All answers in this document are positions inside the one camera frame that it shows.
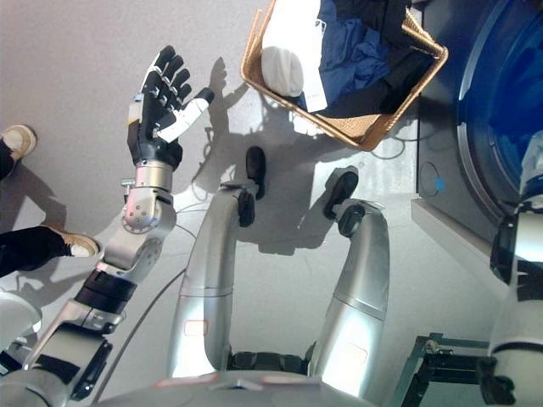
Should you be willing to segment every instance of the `laundry basket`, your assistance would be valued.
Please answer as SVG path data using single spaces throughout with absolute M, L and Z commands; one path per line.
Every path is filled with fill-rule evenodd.
M 421 80 L 412 88 L 400 107 L 393 114 L 369 114 L 348 119 L 332 119 L 320 114 L 311 114 L 268 89 L 264 82 L 261 68 L 262 37 L 272 16 L 274 5 L 275 0 L 271 0 L 260 27 L 259 21 L 262 10 L 259 9 L 256 13 L 253 26 L 249 33 L 249 40 L 245 47 L 244 60 L 241 65 L 242 78 L 257 91 L 277 100 L 285 108 L 318 125 L 330 137 L 360 150 L 371 151 L 379 144 L 386 133 L 417 98 L 422 89 L 441 69 L 449 54 L 447 48 L 435 42 L 418 24 L 409 10 L 407 10 L 406 19 L 402 25 L 403 31 L 414 40 L 416 44 L 415 48 L 423 53 L 432 55 L 434 62 L 430 65 Z

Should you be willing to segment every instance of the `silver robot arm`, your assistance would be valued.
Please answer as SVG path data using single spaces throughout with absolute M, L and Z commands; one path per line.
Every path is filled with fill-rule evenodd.
M 183 85 L 188 71 L 181 67 L 181 57 L 170 46 L 151 64 L 130 107 L 128 146 L 136 178 L 120 228 L 23 369 L 0 381 L 2 405 L 59 407 L 69 399 L 84 399 L 92 391 L 112 348 L 104 335 L 122 321 L 123 309 L 137 284 L 152 270 L 162 242 L 176 223 L 170 195 L 172 173 L 182 160 L 176 138 L 213 98 L 212 91 L 204 89 L 183 108 L 182 98 L 190 87 Z
M 487 404 L 543 405 L 543 132 L 523 160 L 521 199 L 501 224 L 491 266 L 509 292 L 479 363 Z

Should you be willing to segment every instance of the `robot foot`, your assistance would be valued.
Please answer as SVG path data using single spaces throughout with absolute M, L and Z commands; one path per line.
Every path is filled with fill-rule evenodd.
M 331 220 L 336 219 L 336 213 L 333 211 L 334 205 L 339 205 L 350 198 L 358 185 L 358 175 L 354 171 L 345 172 L 333 186 L 332 194 L 327 204 L 324 206 L 324 215 Z
M 245 169 L 247 178 L 253 180 L 258 186 L 255 198 L 262 199 L 265 193 L 264 177 L 266 176 L 266 156 L 262 148 L 253 146 L 247 150 L 245 155 Z

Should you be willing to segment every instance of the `beige sneaker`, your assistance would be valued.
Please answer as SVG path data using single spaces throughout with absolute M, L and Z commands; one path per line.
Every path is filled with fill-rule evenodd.
M 92 257 L 100 253 L 100 243 L 88 236 L 61 231 L 50 225 L 42 226 L 47 227 L 62 237 L 66 248 L 70 252 L 70 254 L 67 255 L 73 257 Z
M 11 158 L 17 161 L 30 154 L 36 147 L 37 137 L 28 125 L 12 125 L 2 132 L 2 140 L 11 150 Z

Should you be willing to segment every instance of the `washing machine door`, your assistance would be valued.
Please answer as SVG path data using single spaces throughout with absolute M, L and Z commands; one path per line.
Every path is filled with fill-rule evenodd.
M 498 2 L 460 85 L 456 134 L 463 172 L 495 224 L 513 212 L 523 155 L 530 137 L 543 130 L 542 5 Z

